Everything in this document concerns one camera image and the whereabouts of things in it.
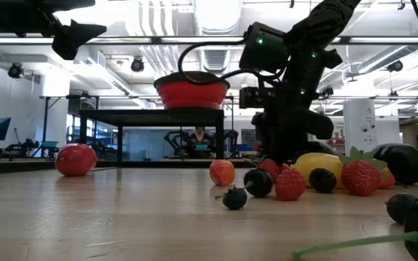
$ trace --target desk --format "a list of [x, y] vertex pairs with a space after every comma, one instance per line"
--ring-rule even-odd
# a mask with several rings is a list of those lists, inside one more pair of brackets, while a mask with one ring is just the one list
[[224, 111], [220, 109], [98, 109], [79, 113], [81, 143], [86, 143], [88, 119], [117, 126], [119, 167], [123, 161], [123, 127], [216, 127], [216, 158], [224, 158]]

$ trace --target ceiling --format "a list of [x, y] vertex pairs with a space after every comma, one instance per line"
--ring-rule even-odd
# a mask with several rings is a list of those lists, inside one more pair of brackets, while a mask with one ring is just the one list
[[[213, 0], [215, 11], [208, 10], [217, 14], [217, 8], [224, 8], [224, 2], [239, 1], [239, 0]], [[276, 0], [244, 0], [242, 1], [242, 9], [239, 20], [239, 30], [237, 35], [242, 35], [243, 31], [255, 21], [265, 23], [278, 30], [288, 31], [298, 21], [305, 18], [310, 9], [318, 3], [313, 1], [295, 1], [295, 6], [289, 8], [289, 1]], [[154, 6], [159, 4], [160, 14], [159, 20], [156, 22], [157, 16], [154, 15]], [[418, 36], [418, 22], [414, 14], [414, 10], [410, 3], [406, 4], [403, 10], [398, 10], [401, 1], [379, 1], [379, 0], [363, 0], [355, 11], [347, 28], [341, 34], [342, 36]], [[171, 7], [171, 23], [166, 23], [165, 19], [168, 17], [166, 7]], [[178, 1], [106, 1], [97, 0], [95, 7], [88, 9], [73, 10], [70, 12], [58, 13], [57, 16], [62, 22], [68, 23], [69, 18], [75, 19], [77, 22], [83, 23], [98, 23], [108, 25], [107, 32], [103, 36], [135, 36], [134, 32], [138, 30], [144, 35], [162, 35], [163, 32], [168, 33], [166, 26], [171, 25], [173, 32], [177, 36], [195, 36], [197, 30], [194, 23], [194, 14], [192, 1], [178, 0]], [[130, 26], [134, 27], [135, 31], [130, 30]], [[180, 54], [187, 46], [174, 46], [176, 53]], [[337, 49], [339, 55], [343, 59], [343, 65], [338, 69], [343, 72], [350, 70], [349, 65], [358, 65], [365, 62], [372, 57], [375, 57], [380, 52], [392, 48], [393, 46], [329, 46], [328, 49]], [[82, 46], [80, 54], [76, 61], [66, 62], [55, 54], [50, 46], [23, 46], [23, 45], [0, 45], [0, 62], [13, 62], [18, 59], [24, 63], [26, 69], [36, 71], [43, 74], [46, 69], [46, 64], [49, 66], [62, 66], [72, 72], [72, 89], [84, 89], [90, 94], [101, 95], [120, 95], [122, 94], [116, 88], [113, 88], [107, 80], [95, 75], [91, 72], [86, 72], [81, 69], [79, 61], [86, 60], [91, 57], [97, 61], [97, 54], [101, 52], [106, 62], [103, 64], [107, 71], [118, 79], [123, 85], [131, 91], [133, 95], [155, 96], [157, 95], [152, 85], [156, 78], [160, 75], [153, 70], [151, 59], [148, 59], [147, 53], [159, 55], [165, 60], [169, 71], [172, 71], [171, 60], [169, 59], [169, 52], [172, 48], [165, 50], [163, 46], [134, 46], [134, 45], [104, 45], [104, 46]], [[229, 63], [229, 70], [236, 70], [239, 58], [242, 53], [241, 48], [231, 48], [231, 59]], [[45, 60], [39, 62], [33, 61], [33, 56], [45, 56]], [[143, 56], [144, 70], [142, 72], [132, 72], [131, 62], [135, 56]], [[357, 84], [364, 81], [370, 81], [371, 86], [363, 90], [361, 86], [355, 87], [356, 83], [350, 84], [350, 79], [342, 77], [342, 72], [339, 70], [328, 70], [324, 72], [325, 76], [331, 76], [327, 82], [322, 82], [319, 87], [331, 85], [335, 90], [335, 95], [363, 95], [374, 93], [379, 95], [386, 95], [390, 89], [400, 89], [402, 92], [399, 95], [413, 96], [418, 95], [418, 86], [404, 91], [405, 88], [411, 87], [418, 83], [418, 50], [402, 57], [403, 69], [400, 72], [393, 72], [391, 75], [388, 71], [376, 70], [365, 76], [358, 77]], [[185, 70], [201, 70], [201, 62], [199, 51], [190, 53], [184, 62]], [[255, 85], [256, 79], [251, 75], [237, 75], [229, 79], [232, 90], [237, 90], [242, 84]], [[108, 100], [104, 102], [108, 107], [127, 107], [137, 106], [132, 100], [121, 99], [117, 101]], [[398, 109], [414, 109], [415, 101], [405, 101], [400, 103]], [[342, 108], [341, 101], [336, 102], [332, 106], [328, 106], [330, 111]]]

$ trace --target ceiling duct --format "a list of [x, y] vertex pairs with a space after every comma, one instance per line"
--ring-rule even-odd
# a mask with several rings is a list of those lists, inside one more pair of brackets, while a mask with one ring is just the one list
[[[413, 36], [418, 36], [418, 31], [412, 34]], [[368, 59], [365, 62], [362, 62], [357, 69], [358, 74], [366, 74], [374, 72], [375, 70], [381, 69], [385, 66], [388, 66], [399, 59], [415, 52], [418, 50], [418, 46], [391, 46], [386, 50], [380, 52], [374, 57]], [[323, 78], [328, 83], [337, 80], [340, 78], [340, 73], [332, 73], [328, 77]]]
[[[232, 36], [238, 34], [242, 0], [192, 0], [194, 26], [200, 36]], [[230, 64], [231, 51], [201, 50], [202, 68], [222, 73]]]

